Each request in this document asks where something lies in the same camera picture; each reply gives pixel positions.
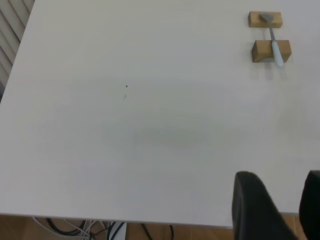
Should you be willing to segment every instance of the white cable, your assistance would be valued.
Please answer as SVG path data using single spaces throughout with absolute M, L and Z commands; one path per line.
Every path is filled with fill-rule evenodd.
M 79 231 L 81 231 L 83 234 L 87 235 L 88 237 L 90 237 L 90 234 L 87 233 L 86 231 L 84 231 L 83 229 L 81 229 L 80 227 L 74 225 L 72 222 L 68 221 L 67 219 L 63 219 L 66 223 L 68 223 L 70 226 L 78 229 Z
M 87 223 L 88 223 L 88 221 L 86 220 L 86 221 L 84 222 L 83 229 L 86 229 Z M 83 233 L 83 232 L 81 233 L 80 236 L 81 236 L 80 240 L 84 240 L 84 239 L 83 239 L 83 236 L 84 236 L 84 233 Z
M 62 235 L 60 233 L 57 233 L 55 231 L 52 231 L 50 228 L 46 227 L 45 225 L 43 225 L 41 222 L 38 221 L 38 219 L 36 217 L 33 217 L 33 220 L 39 224 L 41 227 L 43 227 L 44 229 L 48 230 L 50 233 L 54 234 L 54 235 L 57 235 L 57 236 L 60 236 L 60 237 L 65 237 L 65 238 L 69 238 L 69 239 L 79 239 L 81 238 L 81 236 L 67 236 L 67 235 Z M 84 240 L 89 240 L 89 237 L 87 236 L 83 236 L 82 237 Z

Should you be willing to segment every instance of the cable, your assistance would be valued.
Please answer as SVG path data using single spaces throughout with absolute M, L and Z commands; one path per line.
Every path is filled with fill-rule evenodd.
M 171 240 L 175 240 L 175 231 L 172 225 L 169 225 L 171 231 Z
M 144 223 L 141 223 L 141 227 L 143 228 L 143 230 L 144 230 L 146 236 L 148 237 L 148 239 L 149 240 L 153 240 L 151 235 L 150 235 L 150 233 L 149 233 L 149 231 L 148 231 L 148 229 L 147 229 L 147 226 Z
M 81 228 L 77 227 L 76 225 L 74 225 L 72 222 L 69 222 L 67 219 L 63 219 L 66 223 L 68 223 L 70 226 L 74 227 L 75 229 L 78 229 L 80 232 L 82 232 L 83 234 L 87 235 L 88 237 L 90 236 L 89 233 L 87 233 L 86 231 L 82 230 Z
M 92 235 L 96 236 L 96 235 L 98 235 L 98 234 L 100 234 L 100 233 L 108 230 L 110 227 L 111 227 L 111 226 L 108 226 L 108 227 L 106 227 L 105 229 L 102 229 L 102 230 L 98 231 L 97 233 L 93 233 Z
M 141 223 L 141 226 L 146 234 L 146 236 L 148 237 L 149 240 L 153 240 L 152 236 L 150 235 L 147 226 L 144 223 Z M 174 231 L 174 227 L 172 225 L 169 225 L 170 227 L 170 231 L 171 231 L 171 240 L 175 240 L 175 231 Z
M 122 223 L 118 226 L 118 228 L 115 230 L 114 234 L 112 235 L 111 240 L 114 240 L 115 236 L 117 235 L 117 233 L 119 232 L 119 230 L 121 229 L 121 227 L 122 227 L 124 224 L 125 224 L 125 223 L 122 222 Z
M 61 234 L 61 235 L 65 235 L 65 236 L 76 236 L 80 233 L 80 231 L 78 229 L 73 229 L 71 231 L 63 231 L 60 230 L 55 224 L 54 222 L 51 220 L 51 218 L 46 218 L 47 223 L 49 224 L 49 226 L 56 231 L 57 233 Z M 86 221 L 83 220 L 79 226 L 80 229 L 83 229 L 85 226 Z
M 68 235 L 63 235 L 63 234 L 60 234 L 60 233 L 57 233 L 53 230 L 51 230 L 50 228 L 46 227 L 45 225 L 43 225 L 41 222 L 38 221 L 38 219 L 36 217 L 33 217 L 33 220 L 39 224 L 41 227 L 43 227 L 44 229 L 46 229 L 47 231 L 49 231 L 50 233 L 54 234 L 54 235 L 57 235 L 59 237 L 65 237 L 65 238 L 70 238 L 70 239 L 79 239 L 81 238 L 81 236 L 68 236 Z M 84 240 L 89 240 L 89 238 L 87 236 L 82 236 L 82 239 Z
M 116 224 L 116 222 L 114 221 L 114 222 L 109 226 L 109 229 L 108 229 L 108 232 L 107 232 L 107 235 L 106 235 L 106 240 L 109 240 L 111 230 L 112 230 L 112 228 L 114 227 L 115 224 Z

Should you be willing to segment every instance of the white handle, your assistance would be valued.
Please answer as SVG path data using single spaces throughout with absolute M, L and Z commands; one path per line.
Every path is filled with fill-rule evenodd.
M 273 50 L 273 57 L 274 57 L 275 64 L 279 68 L 282 68 L 285 64 L 284 64 L 284 60 L 282 59 L 277 41 L 272 42 L 272 50 Z

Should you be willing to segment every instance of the white table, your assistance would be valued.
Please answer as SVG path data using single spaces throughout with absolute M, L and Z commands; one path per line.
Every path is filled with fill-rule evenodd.
M 0 104 L 0 213 L 231 226 L 234 176 L 297 213 L 320 169 L 318 0 L 37 0 Z M 279 70 L 249 11 L 282 12 Z

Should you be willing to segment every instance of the wooden block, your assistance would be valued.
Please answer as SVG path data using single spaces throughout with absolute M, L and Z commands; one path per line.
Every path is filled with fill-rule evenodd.
M 279 46 L 279 50 L 284 62 L 288 60 L 291 55 L 291 47 L 289 40 L 276 41 Z M 274 52 L 272 50 L 271 40 L 256 40 L 251 50 L 252 61 L 259 63 L 266 58 L 274 58 Z
M 248 20 L 249 20 L 249 27 L 250 28 L 268 28 L 269 25 L 266 21 L 264 21 L 260 14 L 267 13 L 273 15 L 272 27 L 273 28 L 280 28 L 282 25 L 282 17 L 281 12 L 275 11 L 251 11 L 249 12 Z

